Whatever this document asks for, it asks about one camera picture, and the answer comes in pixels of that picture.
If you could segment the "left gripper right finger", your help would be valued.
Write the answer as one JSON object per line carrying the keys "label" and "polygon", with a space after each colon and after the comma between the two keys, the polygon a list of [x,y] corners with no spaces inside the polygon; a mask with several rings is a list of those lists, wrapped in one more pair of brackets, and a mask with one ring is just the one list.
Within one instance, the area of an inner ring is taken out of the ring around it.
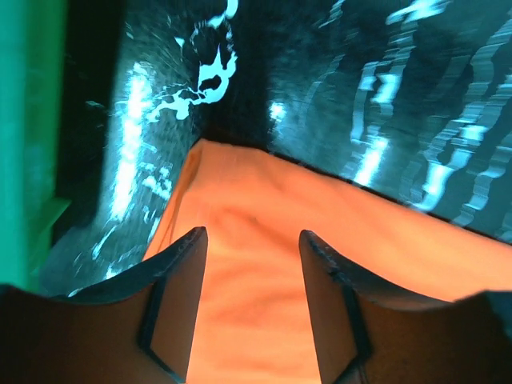
{"label": "left gripper right finger", "polygon": [[510,382],[510,292],[455,302],[417,294],[309,230],[299,251],[322,382]]}

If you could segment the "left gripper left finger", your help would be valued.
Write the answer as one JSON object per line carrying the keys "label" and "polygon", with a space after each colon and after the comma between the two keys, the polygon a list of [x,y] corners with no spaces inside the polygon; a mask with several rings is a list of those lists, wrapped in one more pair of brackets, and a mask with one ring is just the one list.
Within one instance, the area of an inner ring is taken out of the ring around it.
{"label": "left gripper left finger", "polygon": [[70,296],[1,287],[4,383],[184,383],[206,266],[196,227]]}

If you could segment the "orange t shirt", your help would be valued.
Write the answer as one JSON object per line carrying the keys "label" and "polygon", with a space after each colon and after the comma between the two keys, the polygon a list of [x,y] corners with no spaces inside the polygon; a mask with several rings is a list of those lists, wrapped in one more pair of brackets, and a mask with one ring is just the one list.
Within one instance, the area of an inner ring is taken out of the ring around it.
{"label": "orange t shirt", "polygon": [[189,383],[508,383],[511,248],[201,140],[151,241],[209,244]]}

